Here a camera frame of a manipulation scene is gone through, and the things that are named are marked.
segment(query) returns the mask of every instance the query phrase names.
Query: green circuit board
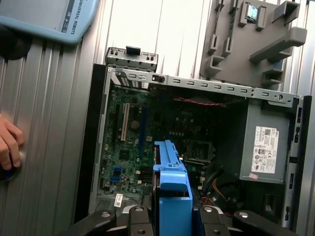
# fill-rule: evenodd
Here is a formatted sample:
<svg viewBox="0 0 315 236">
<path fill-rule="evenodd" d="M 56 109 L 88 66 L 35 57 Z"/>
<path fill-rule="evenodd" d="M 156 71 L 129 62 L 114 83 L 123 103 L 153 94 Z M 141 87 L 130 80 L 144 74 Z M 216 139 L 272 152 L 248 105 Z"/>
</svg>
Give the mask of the green circuit board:
<svg viewBox="0 0 315 236">
<path fill-rule="evenodd" d="M 99 186 L 105 194 L 150 192 L 154 141 L 171 140 L 183 159 L 207 163 L 213 158 L 213 108 L 183 102 L 167 92 L 114 86 L 106 120 Z M 198 185 L 205 165 L 188 163 Z"/>
</svg>

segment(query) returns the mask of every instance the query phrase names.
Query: metal chassis frame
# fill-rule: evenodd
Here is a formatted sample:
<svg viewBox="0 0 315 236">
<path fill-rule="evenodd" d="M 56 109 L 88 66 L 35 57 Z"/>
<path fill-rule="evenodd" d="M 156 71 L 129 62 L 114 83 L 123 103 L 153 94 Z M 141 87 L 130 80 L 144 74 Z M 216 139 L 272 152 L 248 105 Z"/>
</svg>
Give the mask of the metal chassis frame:
<svg viewBox="0 0 315 236">
<path fill-rule="evenodd" d="M 153 76 L 159 75 L 165 78 L 163 83 L 153 81 Z M 226 83 L 218 83 L 213 81 L 205 81 L 205 80 L 196 80 L 196 79 L 186 79 L 180 78 L 176 76 L 163 75 L 153 72 L 143 72 L 143 71 L 135 71 L 130 69 L 121 69 L 121 68 L 111 68 L 107 67 L 106 78 L 104 83 L 104 93 L 102 98 L 101 105 L 101 114 L 100 114 L 100 122 L 98 129 L 98 140 L 95 152 L 95 163 L 94 163 L 94 176 L 92 182 L 92 191 L 90 196 L 90 205 L 89 205 L 89 213 L 93 213 L 96 206 L 97 192 L 98 192 L 98 177 L 99 177 L 99 166 L 101 161 L 101 146 L 103 144 L 103 136 L 104 136 L 104 128 L 105 128 L 105 117 L 107 112 L 107 103 L 108 103 L 108 95 L 110 90 L 111 81 L 115 84 L 117 83 L 117 76 L 121 76 L 124 78 L 128 78 L 131 81 L 136 81 L 139 84 L 137 88 L 147 88 L 148 84 L 157 84 L 157 85 L 166 85 L 180 88 L 188 88 L 188 89 L 197 89 L 208 92 L 217 92 L 222 94 L 236 95 L 244 98 L 254 98 L 261 99 L 267 101 L 270 105 L 285 107 L 285 108 L 295 108 L 293 100 L 297 99 L 298 104 L 296 106 L 295 112 L 295 126 L 294 130 L 301 129 L 302 126 L 302 114 L 303 114 L 303 104 L 304 97 L 298 96 L 291 93 L 272 91 L 262 88 L 252 88 L 247 86 L 226 84 Z M 298 118 L 298 109 L 302 109 L 301 116 Z M 298 151 L 300 145 L 300 138 L 298 142 L 294 141 L 294 135 L 291 138 L 290 150 L 287 156 L 287 168 L 286 168 L 286 181 L 285 181 L 285 197 L 283 201 L 283 213 L 282 213 L 282 226 L 286 228 L 292 227 L 292 221 L 294 218 L 294 214 L 291 212 L 287 212 L 287 207 L 293 209 L 294 199 L 295 199 L 295 189 L 297 184 L 296 175 L 298 173 L 298 164 L 290 162 L 290 157 L 298 158 Z M 294 183 L 293 187 L 290 188 L 290 177 L 294 175 Z"/>
</svg>

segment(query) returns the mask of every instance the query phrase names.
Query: expansion slot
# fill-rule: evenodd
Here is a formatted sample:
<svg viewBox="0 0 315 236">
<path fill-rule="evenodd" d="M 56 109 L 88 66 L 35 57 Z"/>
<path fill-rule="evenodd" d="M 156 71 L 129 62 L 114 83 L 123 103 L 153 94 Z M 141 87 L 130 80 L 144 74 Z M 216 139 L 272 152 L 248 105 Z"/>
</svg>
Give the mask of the expansion slot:
<svg viewBox="0 0 315 236">
<path fill-rule="evenodd" d="M 122 128 L 121 141 L 126 141 L 127 127 L 128 127 L 128 118 L 129 118 L 129 109 L 130 109 L 130 103 L 125 103 L 124 122 L 123 122 L 123 128 Z"/>
<path fill-rule="evenodd" d="M 115 147 L 116 144 L 116 137 L 118 131 L 118 121 L 119 121 L 119 111 L 120 111 L 120 104 L 116 105 L 115 115 L 114 115 L 114 125 L 113 125 L 113 136 L 112 136 L 112 144 Z"/>
</svg>

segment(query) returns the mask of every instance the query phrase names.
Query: warning label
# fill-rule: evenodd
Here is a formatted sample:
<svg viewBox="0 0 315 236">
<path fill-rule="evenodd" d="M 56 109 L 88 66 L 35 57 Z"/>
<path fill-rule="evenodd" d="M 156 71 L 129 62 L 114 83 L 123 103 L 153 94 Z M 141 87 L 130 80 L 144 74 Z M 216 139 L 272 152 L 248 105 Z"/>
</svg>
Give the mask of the warning label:
<svg viewBox="0 0 315 236">
<path fill-rule="evenodd" d="M 278 138 L 279 131 L 277 129 L 256 126 L 252 172 L 275 173 Z"/>
<path fill-rule="evenodd" d="M 116 194 L 114 207 L 121 207 L 123 202 L 123 194 Z"/>
</svg>

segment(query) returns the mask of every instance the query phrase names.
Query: metal bracket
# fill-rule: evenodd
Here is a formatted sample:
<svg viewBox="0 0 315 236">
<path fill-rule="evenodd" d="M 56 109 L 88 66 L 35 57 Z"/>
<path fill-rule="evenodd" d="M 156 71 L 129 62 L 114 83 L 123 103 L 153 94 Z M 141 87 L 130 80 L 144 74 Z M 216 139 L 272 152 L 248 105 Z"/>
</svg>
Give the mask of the metal bracket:
<svg viewBox="0 0 315 236">
<path fill-rule="evenodd" d="M 140 48 L 130 46 L 126 46 L 126 49 L 108 48 L 105 63 L 112 68 L 156 72 L 158 54 L 145 53 Z"/>
</svg>

